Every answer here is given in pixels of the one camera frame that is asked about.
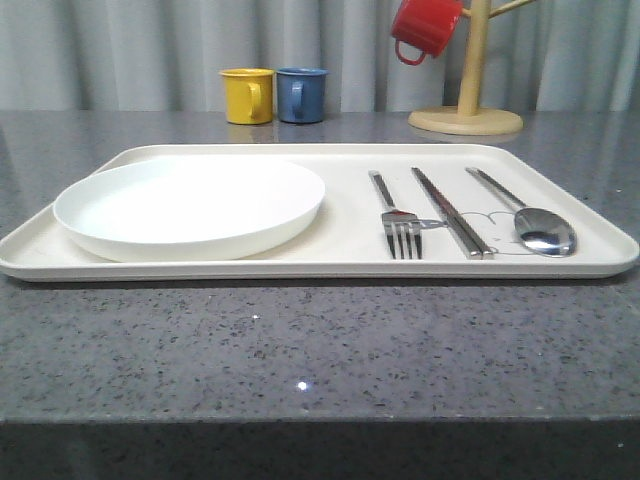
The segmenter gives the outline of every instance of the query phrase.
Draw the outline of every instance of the gray curtain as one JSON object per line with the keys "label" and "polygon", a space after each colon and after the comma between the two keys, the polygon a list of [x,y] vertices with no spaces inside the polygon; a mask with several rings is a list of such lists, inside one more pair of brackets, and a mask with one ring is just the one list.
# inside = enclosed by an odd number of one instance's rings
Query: gray curtain
{"label": "gray curtain", "polygon": [[[329,112],[455,104],[468,21],[442,55],[411,67],[389,35],[399,5],[0,0],[0,108],[223,111],[219,70],[282,66],[328,69]],[[482,105],[639,108],[638,25],[640,0],[539,0],[493,18]]]}

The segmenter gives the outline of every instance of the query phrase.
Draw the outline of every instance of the yellow mug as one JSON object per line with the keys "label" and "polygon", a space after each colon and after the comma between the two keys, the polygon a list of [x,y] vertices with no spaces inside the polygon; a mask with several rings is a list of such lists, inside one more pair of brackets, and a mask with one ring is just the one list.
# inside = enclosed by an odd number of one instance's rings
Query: yellow mug
{"label": "yellow mug", "polygon": [[233,68],[220,71],[227,93],[227,121],[242,125],[273,120],[273,70]]}

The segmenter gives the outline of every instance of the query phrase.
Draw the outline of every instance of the gray granite countertop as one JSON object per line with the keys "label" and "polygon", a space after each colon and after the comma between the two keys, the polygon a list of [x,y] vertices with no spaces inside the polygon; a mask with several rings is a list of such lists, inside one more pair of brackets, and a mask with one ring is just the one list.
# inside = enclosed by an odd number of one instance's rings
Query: gray granite countertop
{"label": "gray granite countertop", "polygon": [[[525,116],[506,138],[406,114],[0,113],[0,236],[122,150],[166,143],[504,148],[640,238],[640,114]],[[600,280],[0,278],[0,422],[640,416],[640,274]]]}

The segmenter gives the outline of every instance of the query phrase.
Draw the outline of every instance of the mug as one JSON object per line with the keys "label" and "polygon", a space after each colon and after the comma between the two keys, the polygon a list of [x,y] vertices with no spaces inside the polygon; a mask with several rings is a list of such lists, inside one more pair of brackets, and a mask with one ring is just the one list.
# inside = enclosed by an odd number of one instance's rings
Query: mug
{"label": "mug", "polygon": [[[429,54],[440,55],[456,28],[462,2],[460,0],[403,0],[391,27],[396,39],[398,58],[407,65],[419,65]],[[408,43],[421,50],[416,60],[400,53],[400,43]]]}
{"label": "mug", "polygon": [[324,119],[321,68],[281,68],[277,71],[278,118],[289,123],[316,123]]}
{"label": "mug", "polygon": [[227,121],[255,125],[273,120],[273,70],[222,70],[227,100]]}

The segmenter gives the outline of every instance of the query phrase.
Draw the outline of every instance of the mug handle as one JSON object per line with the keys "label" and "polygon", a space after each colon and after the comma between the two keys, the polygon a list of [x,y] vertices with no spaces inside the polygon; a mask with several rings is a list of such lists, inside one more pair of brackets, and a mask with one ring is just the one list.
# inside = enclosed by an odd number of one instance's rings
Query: mug handle
{"label": "mug handle", "polygon": [[293,114],[297,119],[302,118],[302,91],[304,90],[302,82],[293,82],[291,85],[291,96],[293,98]]}
{"label": "mug handle", "polygon": [[251,93],[251,111],[249,112],[249,116],[256,118],[260,113],[260,104],[262,103],[260,85],[257,83],[249,83],[249,92]]}
{"label": "mug handle", "polygon": [[407,65],[420,65],[427,56],[427,52],[420,53],[420,56],[416,60],[410,60],[400,53],[400,40],[396,39],[396,56],[402,63],[406,63]]}

